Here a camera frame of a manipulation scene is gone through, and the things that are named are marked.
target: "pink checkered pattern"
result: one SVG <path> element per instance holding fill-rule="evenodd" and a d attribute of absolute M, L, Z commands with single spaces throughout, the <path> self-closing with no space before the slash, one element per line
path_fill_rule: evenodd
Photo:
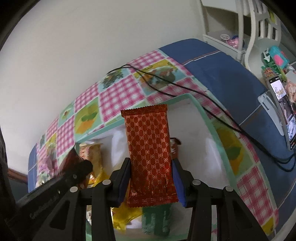
<path fill-rule="evenodd" d="M 128 64 L 130 64 L 131 66 L 137 68 L 137 69 L 143 69 L 146 68 L 149 65 L 152 65 L 160 60 L 165 59 L 165 56 L 162 55 L 162 53 L 160 53 L 157 50 L 154 50 L 150 53 L 144 54 L 134 60 L 132 60 L 131 62 L 129 62 Z"/>
<path fill-rule="evenodd" d="M 100 93 L 100 110 L 103 121 L 125 110 L 135 103 L 144 100 L 145 96 L 132 75 L 113 84 L 108 89 Z"/>
<path fill-rule="evenodd" d="M 167 57 L 167 60 L 170 61 L 173 65 L 175 65 L 178 69 L 181 69 L 187 76 L 193 76 L 192 73 L 188 71 L 182 64 L 179 64 L 176 60 L 171 57 Z"/>
<path fill-rule="evenodd" d="M 276 217 L 276 225 L 275 225 L 275 227 L 279 224 L 279 210 L 278 209 L 276 209 L 275 211 L 274 211 L 274 215 L 275 215 L 275 217 Z"/>
<path fill-rule="evenodd" d="M 95 83 L 76 98 L 75 113 L 79 111 L 81 108 L 85 107 L 88 102 L 93 100 L 98 95 L 99 95 L 98 84 Z"/>
<path fill-rule="evenodd" d="M 262 225 L 273 214 L 273 209 L 259 169 L 254 166 L 238 181 L 237 187 L 240 197 Z"/>
<path fill-rule="evenodd" d="M 46 157 L 46 145 L 44 145 L 38 153 L 38 161 L 42 160 L 43 158 Z"/>
<path fill-rule="evenodd" d="M 57 131 L 57 122 L 58 118 L 56 118 L 49 126 L 49 128 L 46 131 L 46 140 L 48 141 L 52 135 Z"/>
<path fill-rule="evenodd" d="M 191 78 L 184 78 L 182 80 L 176 81 L 176 84 L 206 94 L 205 91 L 203 91 Z M 189 90 L 185 90 L 181 87 L 178 87 L 172 84 L 169 84 L 168 86 L 163 88 L 162 91 L 168 94 L 176 95 L 176 96 L 186 94 L 186 93 L 191 93 L 203 107 L 207 108 L 207 110 L 209 110 L 215 115 L 220 113 L 220 109 L 213 102 L 211 102 L 208 98 L 200 94 L 194 93 Z M 147 100 L 152 104 L 158 104 L 170 98 L 171 98 L 170 96 L 157 92 L 148 96 Z"/>
<path fill-rule="evenodd" d="M 185 86 L 197 91 L 200 91 L 201 89 L 198 87 L 198 85 L 196 83 L 193 82 L 192 79 L 190 78 L 184 78 L 182 80 L 176 81 L 176 84 L 181 85 L 181 86 Z M 186 93 L 193 93 L 191 91 L 185 90 L 181 87 L 169 84 L 168 86 L 164 87 L 162 89 L 163 92 L 171 94 L 171 95 L 182 95 L 182 94 L 186 94 Z M 150 96 L 147 97 L 147 100 L 151 103 L 151 104 L 158 104 L 160 102 L 163 102 L 167 99 L 170 99 L 171 97 L 165 94 L 162 94 L 160 92 L 156 92 Z"/>
<path fill-rule="evenodd" d="M 246 136 L 242 135 L 242 134 L 239 135 L 239 139 L 242 140 L 246 144 L 247 148 L 249 149 L 249 151 L 251 152 L 251 154 L 252 154 L 252 156 L 254 158 L 254 161 L 256 163 L 259 162 L 260 161 L 259 157 L 258 157 L 252 143 L 249 141 L 249 139 Z"/>
<path fill-rule="evenodd" d="M 57 156 L 63 154 L 74 144 L 74 116 L 72 116 L 57 130 Z"/>
<path fill-rule="evenodd" d="M 36 144 L 36 154 L 37 155 L 39 154 L 39 145 L 40 145 L 40 139 L 39 139 L 39 141 Z"/>

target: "phone holder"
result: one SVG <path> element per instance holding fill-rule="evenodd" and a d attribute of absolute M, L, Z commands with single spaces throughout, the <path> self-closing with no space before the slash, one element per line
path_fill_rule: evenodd
<path fill-rule="evenodd" d="M 260 104 L 263 106 L 263 108 L 266 110 L 274 124 L 276 125 L 276 128 L 278 129 L 279 133 L 283 136 L 284 135 L 284 130 L 283 126 L 281 124 L 281 118 L 279 114 L 279 110 L 276 107 L 276 104 L 273 101 L 273 97 L 271 94 L 271 91 L 268 90 L 262 95 L 258 97 L 258 101 Z"/>

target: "snack bar package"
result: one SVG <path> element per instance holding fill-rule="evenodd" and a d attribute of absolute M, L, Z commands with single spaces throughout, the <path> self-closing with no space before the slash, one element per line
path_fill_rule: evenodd
<path fill-rule="evenodd" d="M 142 231 L 166 237 L 170 233 L 170 214 L 172 204 L 143 208 Z"/>
<path fill-rule="evenodd" d="M 167 105 L 122 110 L 131 158 L 127 204 L 146 207 L 178 201 L 172 177 Z"/>
<path fill-rule="evenodd" d="M 103 170 L 101 144 L 85 144 L 79 145 L 79 156 L 82 159 L 89 160 L 93 164 L 89 185 L 99 183 L 106 178 L 109 178 Z"/>
<path fill-rule="evenodd" d="M 279 70 L 279 68 L 277 67 L 276 63 L 274 62 L 274 60 L 272 59 L 272 57 L 269 54 L 268 49 L 265 50 L 262 54 L 261 54 L 261 59 L 262 62 L 264 63 L 264 65 L 266 67 L 272 68 L 272 70 L 277 74 L 280 75 L 281 71 Z"/>

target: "black wire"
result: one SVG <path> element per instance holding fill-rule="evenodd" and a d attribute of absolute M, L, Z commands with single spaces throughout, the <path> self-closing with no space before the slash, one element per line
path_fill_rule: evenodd
<path fill-rule="evenodd" d="M 196 90 L 193 90 L 193 89 L 190 89 L 190 88 L 187 88 L 187 87 L 185 87 L 185 86 L 181 86 L 181 85 L 178 85 L 178 84 L 176 84 L 176 83 L 173 83 L 173 82 L 171 82 L 171 81 L 168 81 L 168 80 L 166 80 L 166 79 L 164 79 L 164 78 L 162 78 L 162 77 L 160 77 L 160 76 L 157 76 L 157 75 L 155 75 L 155 74 L 152 74 L 152 73 L 148 73 L 148 72 L 144 72 L 144 71 L 142 71 L 142 70 L 139 70 L 139 69 L 137 69 L 137 68 L 135 68 L 135 67 L 133 67 L 133 66 L 131 66 L 130 64 L 125 64 L 125 65 L 123 65 L 123 66 L 121 66 L 121 67 L 119 67 L 119 68 L 116 68 L 116 69 L 113 69 L 113 70 L 111 70 L 111 71 L 109 71 L 107 74 L 110 74 L 111 72 L 113 72 L 113 71 L 116 71 L 116 70 L 119 70 L 119 69 L 134 69 L 141 77 L 142 77 L 142 79 L 145 81 L 145 83 L 150 87 L 150 88 L 152 88 L 152 89 L 154 89 L 154 90 L 156 90 L 157 92 L 160 92 L 160 93 L 162 93 L 162 94 L 164 94 L 164 95 L 167 95 L 167 96 L 170 96 L 170 97 L 176 97 L 176 95 L 172 95 L 172 94 L 169 94 L 169 93 L 165 93 L 165 92 L 163 92 L 163 91 L 161 91 L 161 90 L 158 90 L 157 88 L 155 88 L 155 87 L 153 87 L 152 85 L 150 85 L 147 81 L 146 81 L 146 79 L 144 78 L 144 76 L 140 73 L 140 72 L 142 72 L 142 73 L 144 73 L 144 74 L 148 74 L 148 75 L 150 75 L 150 76 L 154 76 L 154 77 L 156 77 L 156 78 L 158 78 L 158 79 L 161 79 L 161 80 L 163 80 L 163 81 L 165 81 L 165 82 L 167 82 L 167 83 L 170 83 L 170 84 L 172 84 L 172 85 L 175 85 L 175 86 L 178 86 L 178 87 L 180 87 L 180 88 L 183 88 L 183 89 L 186 89 L 186 90 L 189 90 L 189 91 L 192 91 L 192 92 L 195 92 L 195 93 L 198 93 L 198 94 L 200 94 L 200 95 L 202 95 L 202 96 L 204 96 L 204 97 L 206 97 L 207 99 L 209 99 L 211 102 L 213 102 L 220 110 L 222 110 L 223 112 L 224 112 L 224 114 L 228 117 L 228 118 L 230 118 L 235 124 L 236 124 L 236 126 L 239 128 L 239 130 L 238 129 L 236 129 L 236 128 L 234 128 L 234 127 L 232 127 L 231 125 L 229 125 L 228 123 L 226 123 L 226 122 L 224 122 L 223 120 L 221 120 L 219 117 L 217 117 L 217 116 L 215 116 L 213 113 L 211 113 L 209 110 L 207 110 L 205 107 L 203 107 L 203 109 L 207 112 L 207 113 L 209 113 L 211 116 L 213 116 L 215 119 L 217 119 L 219 122 L 221 122 L 222 124 L 224 124 L 225 126 L 227 126 L 228 128 L 230 128 L 230 129 L 232 129 L 232 130 L 234 130 L 234 131 L 236 131 L 236 132 L 238 132 L 238 133 L 240 133 L 240 134 L 242 134 L 242 135 L 245 135 L 248 139 L 250 139 L 250 141 L 255 145 L 255 146 L 257 146 L 257 148 L 259 149 L 259 150 L 261 150 L 263 153 L 265 153 L 268 157 L 270 157 L 273 161 L 274 161 L 274 163 L 281 169 L 281 170 L 283 170 L 283 171 L 285 171 L 285 172 L 291 172 L 293 169 L 294 169 L 294 167 L 295 167 L 295 164 L 296 164 L 296 150 L 295 150 L 295 148 L 294 148 L 294 153 L 290 156 L 290 157 L 288 157 L 288 158 L 278 158 L 278 157 L 275 157 L 275 156 L 273 156 L 260 142 L 258 142 L 255 138 L 253 138 L 252 136 L 250 136 L 244 129 L 242 129 L 241 127 L 240 127 L 240 125 L 232 118 L 232 116 L 230 115 L 230 114 L 228 114 L 220 105 L 218 105 L 213 99 L 211 99 L 209 96 L 207 96 L 207 95 L 205 95 L 204 93 L 202 93 L 202 92 L 199 92 L 199 91 L 196 91 Z M 290 161 L 291 161 L 291 159 L 294 157 L 294 164 L 293 164 L 293 167 L 291 168 L 291 169 L 286 169 L 286 168 L 284 168 L 284 167 L 282 167 L 280 164 L 288 164 Z"/>

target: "green packaging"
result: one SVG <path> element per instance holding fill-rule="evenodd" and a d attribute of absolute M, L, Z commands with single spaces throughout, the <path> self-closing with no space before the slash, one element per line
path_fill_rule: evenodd
<path fill-rule="evenodd" d="M 170 214 L 172 204 L 143 207 L 142 231 L 166 237 L 170 233 Z"/>
<path fill-rule="evenodd" d="M 261 59 L 262 59 L 262 62 L 264 63 L 264 65 L 266 67 L 272 68 L 272 70 L 277 75 L 280 75 L 281 74 L 281 71 L 279 70 L 278 66 L 276 65 L 276 63 L 274 62 L 274 60 L 272 59 L 272 57 L 270 56 L 270 54 L 268 52 L 268 49 L 266 51 L 262 52 Z"/>

